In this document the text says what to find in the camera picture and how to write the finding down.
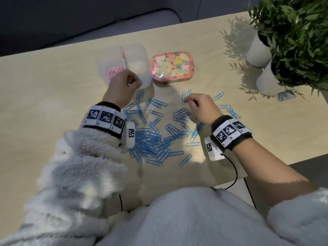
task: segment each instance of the white plant pot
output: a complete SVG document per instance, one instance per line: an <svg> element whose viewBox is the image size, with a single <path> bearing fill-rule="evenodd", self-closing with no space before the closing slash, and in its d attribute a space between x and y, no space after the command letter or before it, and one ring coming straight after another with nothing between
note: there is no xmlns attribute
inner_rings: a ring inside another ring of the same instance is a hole
<svg viewBox="0 0 328 246"><path fill-rule="evenodd" d="M270 61L256 80L256 87L263 95L274 96L286 90L285 86L281 86L278 83L279 81L272 73Z"/></svg>
<svg viewBox="0 0 328 246"><path fill-rule="evenodd" d="M246 54L246 60L252 66L264 67L271 60L270 47L263 44L256 33L253 42Z"/></svg>

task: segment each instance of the fluffy white jacket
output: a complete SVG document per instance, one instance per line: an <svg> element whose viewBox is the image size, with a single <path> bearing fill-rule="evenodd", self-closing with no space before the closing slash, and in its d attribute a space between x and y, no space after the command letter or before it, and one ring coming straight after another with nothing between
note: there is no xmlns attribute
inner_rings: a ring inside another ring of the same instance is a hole
<svg viewBox="0 0 328 246"><path fill-rule="evenodd" d="M226 190L183 188L126 214L109 231L104 199L123 188L119 141L92 128L68 131L26 204L19 230L0 245L328 245L328 190L284 201L267 220Z"/></svg>

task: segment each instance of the hand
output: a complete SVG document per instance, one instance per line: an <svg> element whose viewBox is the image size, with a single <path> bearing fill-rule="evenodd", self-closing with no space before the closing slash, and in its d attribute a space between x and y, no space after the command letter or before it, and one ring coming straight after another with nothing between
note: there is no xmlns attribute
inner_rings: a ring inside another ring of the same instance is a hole
<svg viewBox="0 0 328 246"><path fill-rule="evenodd" d="M111 79L102 101L111 102L123 108L129 104L133 94L141 85L142 81L137 74L125 69Z"/></svg>
<svg viewBox="0 0 328 246"><path fill-rule="evenodd" d="M211 125L216 119L223 116L223 113L216 106L210 95L190 94L183 99L183 102L189 103L192 112L202 123Z"/></svg>

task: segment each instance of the qr-like code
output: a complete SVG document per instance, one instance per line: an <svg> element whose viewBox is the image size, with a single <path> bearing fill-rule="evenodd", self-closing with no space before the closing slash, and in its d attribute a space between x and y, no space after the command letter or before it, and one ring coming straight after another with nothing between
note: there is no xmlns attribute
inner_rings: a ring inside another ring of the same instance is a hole
<svg viewBox="0 0 328 246"><path fill-rule="evenodd" d="M118 128L122 128L123 127L123 122L124 122L124 120L122 118L120 118L118 116L115 116L113 125L118 127Z"/></svg>
<svg viewBox="0 0 328 246"><path fill-rule="evenodd" d="M129 128L129 137L134 137L134 129Z"/></svg>
<svg viewBox="0 0 328 246"><path fill-rule="evenodd" d="M206 148L208 152L213 150L210 143L206 144Z"/></svg>
<svg viewBox="0 0 328 246"><path fill-rule="evenodd" d="M225 127L225 128L223 129L223 131L224 131L227 135L231 135L231 134L233 134L234 132L236 132L236 129L235 129L231 124L229 124L229 125L227 125L227 127Z"/></svg>
<svg viewBox="0 0 328 246"><path fill-rule="evenodd" d="M220 131L216 138L219 140L219 142L222 143L225 141L225 139L227 139L227 136L222 131Z"/></svg>
<svg viewBox="0 0 328 246"><path fill-rule="evenodd" d="M87 119L97 119L100 110L90 110L87 116Z"/></svg>
<svg viewBox="0 0 328 246"><path fill-rule="evenodd" d="M113 119L113 114L106 112L106 111L102 111L99 121L105 122L105 123L111 123Z"/></svg>
<svg viewBox="0 0 328 246"><path fill-rule="evenodd" d="M241 128L245 128L244 124L242 124L241 122L237 121L237 122L233 122L233 125L236 126L236 128L241 129Z"/></svg>

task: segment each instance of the potted plant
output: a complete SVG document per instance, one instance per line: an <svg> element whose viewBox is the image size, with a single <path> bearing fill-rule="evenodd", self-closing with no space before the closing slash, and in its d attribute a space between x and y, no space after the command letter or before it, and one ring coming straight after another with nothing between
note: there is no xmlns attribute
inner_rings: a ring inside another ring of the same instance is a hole
<svg viewBox="0 0 328 246"><path fill-rule="evenodd" d="M297 9L309 0L260 0L257 6L249 5L248 13L252 18L251 25L257 33L246 54L248 63L264 67L271 60L270 42L284 38L291 28L290 18L284 12L284 6Z"/></svg>
<svg viewBox="0 0 328 246"><path fill-rule="evenodd" d="M300 85L322 90L328 83L328 0L307 1L298 9L281 7L289 29L283 37L268 38L272 61L256 81L264 95Z"/></svg>

